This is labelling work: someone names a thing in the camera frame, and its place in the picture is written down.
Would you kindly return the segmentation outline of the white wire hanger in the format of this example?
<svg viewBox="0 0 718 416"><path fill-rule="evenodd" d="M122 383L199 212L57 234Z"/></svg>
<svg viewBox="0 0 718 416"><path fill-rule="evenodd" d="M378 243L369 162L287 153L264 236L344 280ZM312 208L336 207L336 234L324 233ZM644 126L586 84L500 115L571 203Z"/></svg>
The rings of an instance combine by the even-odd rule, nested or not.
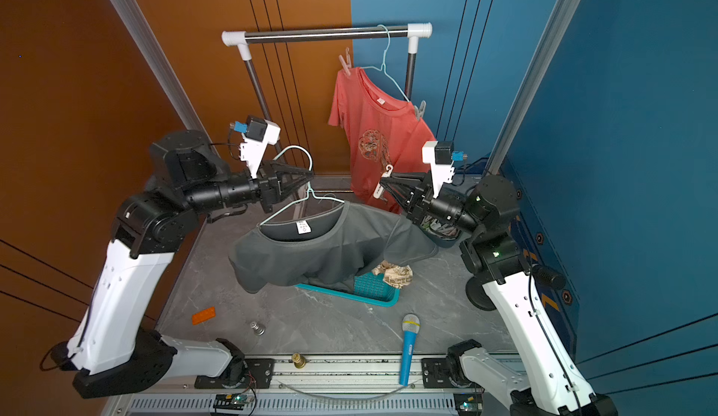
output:
<svg viewBox="0 0 718 416"><path fill-rule="evenodd" d="M280 152L274 157L274 160L279 160L287 151L291 150L299 150L300 152L303 152L305 154L306 158L309 162L309 171L310 173L314 173L314 160L312 157L312 154L310 151L300 145L290 145L287 148L283 148L280 150ZM283 206L281 209L277 210L273 214L270 214L269 217L267 217L264 221L261 221L258 225L261 227L262 225L265 225L281 215L286 210L290 210L293 206L299 206L301 212L299 212L299 216L295 216L294 220L300 220L302 218L302 210L306 208L305 203L310 200L314 199L317 201L331 201L336 202L340 205L344 205L346 203L345 200L339 199L337 197L331 197L330 195L318 195L317 192L312 187L311 182L306 182L304 185L301 185L299 187L298 192L295 193L297 195L297 198L293 201L289 202L285 206Z"/></svg>

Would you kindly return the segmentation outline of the red t-shirt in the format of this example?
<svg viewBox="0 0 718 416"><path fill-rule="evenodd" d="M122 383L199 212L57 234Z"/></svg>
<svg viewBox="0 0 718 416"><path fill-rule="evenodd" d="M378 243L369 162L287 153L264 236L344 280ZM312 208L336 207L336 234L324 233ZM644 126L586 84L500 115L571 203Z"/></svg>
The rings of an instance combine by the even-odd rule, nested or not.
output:
<svg viewBox="0 0 718 416"><path fill-rule="evenodd" d="M387 167L394 173L428 172L422 148L436 138L414 106L389 96L362 68L340 70L328 123L344 130L350 147L351 188L368 206L400 213L394 197L374 197Z"/></svg>

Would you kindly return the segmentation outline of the grey garment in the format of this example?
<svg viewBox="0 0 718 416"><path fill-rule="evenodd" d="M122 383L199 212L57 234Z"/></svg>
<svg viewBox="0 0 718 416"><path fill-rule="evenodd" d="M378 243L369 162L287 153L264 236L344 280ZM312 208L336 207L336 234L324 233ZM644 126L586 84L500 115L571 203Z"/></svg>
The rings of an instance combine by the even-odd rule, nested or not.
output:
<svg viewBox="0 0 718 416"><path fill-rule="evenodd" d="M438 251L407 218L345 202L305 220L254 227L235 241L228 259L239 285L255 294L268 284L344 283L384 261L410 266Z"/></svg>

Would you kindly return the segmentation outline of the light green wire hanger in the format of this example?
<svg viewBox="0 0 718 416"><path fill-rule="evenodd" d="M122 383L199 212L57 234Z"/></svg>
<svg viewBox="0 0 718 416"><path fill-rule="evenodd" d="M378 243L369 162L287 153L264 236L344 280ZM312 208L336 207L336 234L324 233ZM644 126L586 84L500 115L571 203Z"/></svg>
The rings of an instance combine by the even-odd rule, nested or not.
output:
<svg viewBox="0 0 718 416"><path fill-rule="evenodd" d="M416 65L416 58L418 55L418 46L419 46L419 40L420 38L417 36L414 36L411 31L408 31L408 57L407 57L407 69L405 74L405 85L400 86L398 84L398 81L389 73L388 71L388 63L387 63L387 56L389 53L389 50L391 48L391 31L390 29L383 24L379 24L376 27L377 29L381 29L381 32L385 34L385 38L387 39L386 47L383 50L383 58L381 59L381 64L376 66L366 66L365 70L377 70L381 72L387 79L389 79L392 84L401 92L403 98L407 102L411 102L411 96L413 92L413 81L414 81L414 75L415 75L415 65Z"/></svg>

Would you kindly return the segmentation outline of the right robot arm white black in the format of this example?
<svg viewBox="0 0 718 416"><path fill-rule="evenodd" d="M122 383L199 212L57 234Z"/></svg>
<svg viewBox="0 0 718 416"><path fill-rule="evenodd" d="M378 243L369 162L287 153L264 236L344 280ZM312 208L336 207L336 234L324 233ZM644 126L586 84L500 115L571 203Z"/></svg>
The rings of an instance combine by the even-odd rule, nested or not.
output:
<svg viewBox="0 0 718 416"><path fill-rule="evenodd" d="M537 289L555 290L565 277L531 260L510 234L519 214L517 193L502 176L484 176L468 195L439 190L428 173L389 174L380 180L419 225L430 216L467 233L459 248L471 278L469 301L484 311L497 311L525 368L509 369L474 340L447 352L452 378L476 384L512 415L615 415L607 395L594 391L568 354Z"/></svg>

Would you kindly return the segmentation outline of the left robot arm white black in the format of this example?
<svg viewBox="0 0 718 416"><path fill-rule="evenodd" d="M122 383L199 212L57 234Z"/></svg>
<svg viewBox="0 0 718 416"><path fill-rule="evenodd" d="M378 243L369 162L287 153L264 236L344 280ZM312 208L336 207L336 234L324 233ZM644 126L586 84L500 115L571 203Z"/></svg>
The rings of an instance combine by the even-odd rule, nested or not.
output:
<svg viewBox="0 0 718 416"><path fill-rule="evenodd" d="M185 238L213 212L265 212L312 179L312 171L262 162L257 177L232 171L206 134L175 132L153 143L154 173L113 221L106 261L75 335L49 350L54 367L70 371L85 399L130 395L175 377L205 377L234 388L247 382L241 349L226 339L177 339L141 323L155 288Z"/></svg>

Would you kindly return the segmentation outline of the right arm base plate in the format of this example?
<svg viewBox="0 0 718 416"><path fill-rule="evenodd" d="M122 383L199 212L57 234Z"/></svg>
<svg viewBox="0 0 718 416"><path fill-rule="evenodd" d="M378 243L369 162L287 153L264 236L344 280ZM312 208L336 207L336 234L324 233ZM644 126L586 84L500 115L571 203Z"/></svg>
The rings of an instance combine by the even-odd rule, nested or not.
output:
<svg viewBox="0 0 718 416"><path fill-rule="evenodd" d="M430 357L421 360L422 380L428 389L484 388L481 383L471 382L458 361L450 357Z"/></svg>

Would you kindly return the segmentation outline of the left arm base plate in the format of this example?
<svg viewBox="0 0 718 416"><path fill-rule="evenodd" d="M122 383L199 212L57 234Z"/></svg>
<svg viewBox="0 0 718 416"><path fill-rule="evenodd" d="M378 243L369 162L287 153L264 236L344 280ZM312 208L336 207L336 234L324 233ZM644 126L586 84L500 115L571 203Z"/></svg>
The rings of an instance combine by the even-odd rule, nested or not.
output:
<svg viewBox="0 0 718 416"><path fill-rule="evenodd" d="M218 377L197 376L196 389L269 389L275 367L273 358L234 359Z"/></svg>

